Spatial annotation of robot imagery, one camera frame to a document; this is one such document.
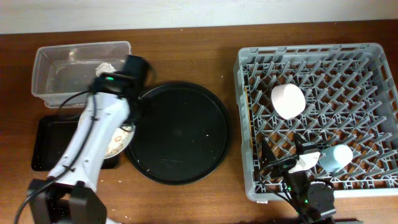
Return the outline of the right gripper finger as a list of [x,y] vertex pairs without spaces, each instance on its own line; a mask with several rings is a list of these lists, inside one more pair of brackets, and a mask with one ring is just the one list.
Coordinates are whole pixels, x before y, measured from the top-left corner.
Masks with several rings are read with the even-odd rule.
[[275,155],[265,139],[261,141],[261,152],[261,160],[264,165],[268,165],[275,161]]
[[311,149],[311,144],[307,143],[298,133],[294,134],[296,152],[305,152]]

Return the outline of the blue plastic cup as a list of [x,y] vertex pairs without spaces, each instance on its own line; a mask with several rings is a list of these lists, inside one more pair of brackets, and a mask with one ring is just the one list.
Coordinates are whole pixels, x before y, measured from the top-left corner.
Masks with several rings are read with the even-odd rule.
[[327,172],[338,172],[352,159],[352,150],[347,145],[339,144],[322,150],[318,163]]

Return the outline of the grey plate with food scraps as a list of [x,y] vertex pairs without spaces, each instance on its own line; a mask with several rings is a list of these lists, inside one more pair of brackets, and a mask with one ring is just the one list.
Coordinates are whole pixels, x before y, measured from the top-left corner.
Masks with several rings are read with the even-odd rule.
[[134,137],[135,126],[121,126],[119,127],[114,135],[112,136],[111,142],[108,144],[106,150],[105,159],[112,158],[121,153]]

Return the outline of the white napkin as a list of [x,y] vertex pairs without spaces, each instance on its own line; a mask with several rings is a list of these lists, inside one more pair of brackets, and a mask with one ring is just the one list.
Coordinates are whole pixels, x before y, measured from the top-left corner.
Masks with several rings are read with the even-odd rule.
[[95,68],[95,74],[99,77],[102,73],[114,73],[116,69],[107,62],[103,62]]

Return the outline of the wooden chopstick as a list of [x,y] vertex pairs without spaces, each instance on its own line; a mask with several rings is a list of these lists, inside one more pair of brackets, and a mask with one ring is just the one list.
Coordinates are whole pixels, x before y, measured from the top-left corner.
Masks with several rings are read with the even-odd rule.
[[250,107],[249,107],[249,95],[248,95],[248,89],[245,86],[244,87],[244,93],[245,93],[245,99],[246,99],[246,108],[248,109],[247,111],[247,119],[248,119],[248,130],[249,130],[249,145],[251,150],[253,150],[253,145],[252,145],[252,129],[251,129],[251,116],[250,116]]

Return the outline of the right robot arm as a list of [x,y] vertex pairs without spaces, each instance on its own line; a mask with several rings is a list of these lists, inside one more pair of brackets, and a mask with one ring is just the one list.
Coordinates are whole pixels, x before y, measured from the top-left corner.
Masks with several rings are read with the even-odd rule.
[[286,201],[302,223],[334,223],[334,185],[325,179],[309,179],[307,171],[316,166],[321,150],[294,134],[296,153],[278,159],[266,140],[261,142],[260,184]]

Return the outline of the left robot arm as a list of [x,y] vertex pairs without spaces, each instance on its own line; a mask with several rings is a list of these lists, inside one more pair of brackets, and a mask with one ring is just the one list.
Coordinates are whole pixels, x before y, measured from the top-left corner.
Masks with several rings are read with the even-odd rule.
[[112,223],[96,194],[98,177],[116,130],[135,125],[142,114],[140,94],[151,68],[146,59],[128,55],[120,71],[93,80],[83,122],[47,178],[32,180],[14,223],[26,206],[35,223]]

